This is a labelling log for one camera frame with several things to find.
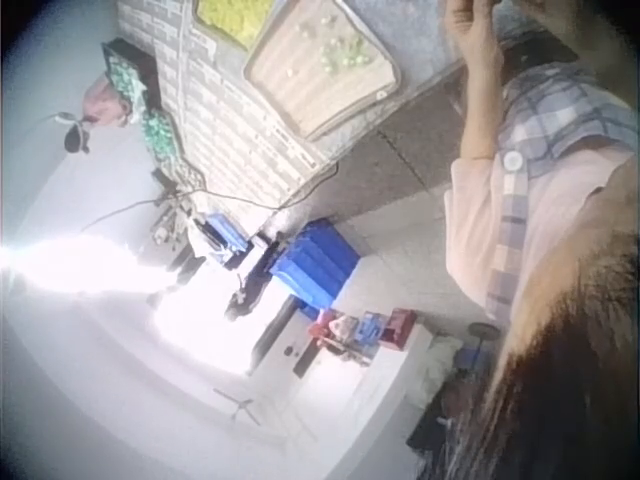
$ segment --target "dark hair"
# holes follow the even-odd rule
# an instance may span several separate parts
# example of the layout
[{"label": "dark hair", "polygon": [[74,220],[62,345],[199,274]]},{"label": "dark hair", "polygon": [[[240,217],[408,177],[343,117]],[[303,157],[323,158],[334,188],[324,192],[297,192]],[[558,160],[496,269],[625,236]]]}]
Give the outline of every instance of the dark hair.
[{"label": "dark hair", "polygon": [[637,242],[584,262],[526,349],[478,382],[436,478],[640,478]]},{"label": "dark hair", "polygon": [[89,132],[86,130],[81,131],[78,124],[75,124],[64,137],[64,149],[69,153],[78,153],[80,150],[84,153],[89,153],[88,141]]}]

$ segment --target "blue plastic crate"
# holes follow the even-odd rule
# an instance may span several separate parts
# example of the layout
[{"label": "blue plastic crate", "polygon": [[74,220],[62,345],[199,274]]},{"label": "blue plastic crate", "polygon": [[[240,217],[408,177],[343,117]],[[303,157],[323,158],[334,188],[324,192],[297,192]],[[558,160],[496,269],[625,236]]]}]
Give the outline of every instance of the blue plastic crate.
[{"label": "blue plastic crate", "polygon": [[298,298],[330,308],[360,257],[326,220],[305,227],[271,268]]},{"label": "blue plastic crate", "polygon": [[235,252],[245,252],[249,248],[249,242],[238,229],[222,213],[214,213],[207,217],[207,223],[222,235],[229,248]]}]

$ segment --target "box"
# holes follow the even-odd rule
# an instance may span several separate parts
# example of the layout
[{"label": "box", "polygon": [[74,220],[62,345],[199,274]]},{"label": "box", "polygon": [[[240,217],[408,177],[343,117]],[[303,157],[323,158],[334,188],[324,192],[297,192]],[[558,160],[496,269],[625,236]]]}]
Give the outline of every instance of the box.
[{"label": "box", "polygon": [[394,309],[380,336],[380,345],[394,350],[403,350],[413,325],[416,323],[416,318],[416,312],[413,310]]}]

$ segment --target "plaid shirt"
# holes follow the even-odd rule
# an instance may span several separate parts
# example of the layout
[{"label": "plaid shirt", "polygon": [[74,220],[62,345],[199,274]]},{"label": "plaid shirt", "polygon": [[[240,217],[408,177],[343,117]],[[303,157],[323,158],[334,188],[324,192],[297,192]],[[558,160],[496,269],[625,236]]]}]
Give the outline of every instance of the plaid shirt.
[{"label": "plaid shirt", "polygon": [[637,152],[636,115],[575,64],[532,68],[505,88],[505,121],[496,160],[504,169],[502,218],[485,303],[508,325],[527,234],[529,181],[549,173],[563,154],[588,137]]}]

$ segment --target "tiled surface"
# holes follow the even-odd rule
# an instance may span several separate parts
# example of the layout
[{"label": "tiled surface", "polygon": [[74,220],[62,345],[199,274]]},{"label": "tiled surface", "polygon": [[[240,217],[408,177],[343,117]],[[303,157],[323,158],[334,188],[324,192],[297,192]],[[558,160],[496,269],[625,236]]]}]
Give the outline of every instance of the tiled surface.
[{"label": "tiled surface", "polygon": [[336,308],[352,315],[411,308],[423,312],[432,327],[461,339],[467,339],[469,323],[486,319],[446,271],[445,188],[417,193],[338,226],[365,256]]}]

